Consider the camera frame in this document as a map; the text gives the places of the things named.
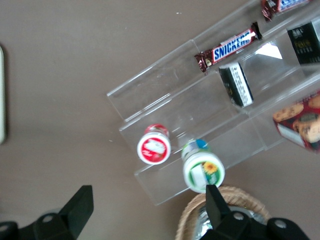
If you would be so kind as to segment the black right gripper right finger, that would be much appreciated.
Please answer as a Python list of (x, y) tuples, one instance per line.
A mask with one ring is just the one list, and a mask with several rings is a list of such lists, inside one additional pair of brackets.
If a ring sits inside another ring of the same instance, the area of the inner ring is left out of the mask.
[(206, 240), (267, 240), (267, 226), (243, 211), (232, 211), (215, 185), (206, 186), (205, 207), (213, 229)]

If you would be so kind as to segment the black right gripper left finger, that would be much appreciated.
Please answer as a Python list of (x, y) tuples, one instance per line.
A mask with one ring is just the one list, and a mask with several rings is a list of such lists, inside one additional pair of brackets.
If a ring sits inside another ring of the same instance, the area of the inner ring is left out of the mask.
[(83, 185), (58, 213), (47, 213), (19, 230), (20, 240), (76, 240), (94, 211), (93, 187)]

